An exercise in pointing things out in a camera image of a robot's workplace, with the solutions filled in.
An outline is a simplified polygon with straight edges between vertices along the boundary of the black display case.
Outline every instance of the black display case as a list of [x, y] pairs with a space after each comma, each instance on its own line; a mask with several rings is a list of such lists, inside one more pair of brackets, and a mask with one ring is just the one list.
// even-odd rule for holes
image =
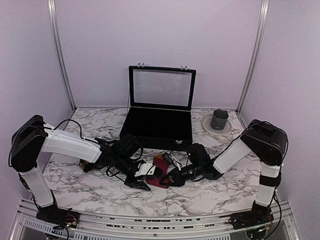
[[195, 80], [193, 69], [129, 66], [130, 109], [120, 136], [130, 133], [149, 149], [178, 150], [192, 144]]

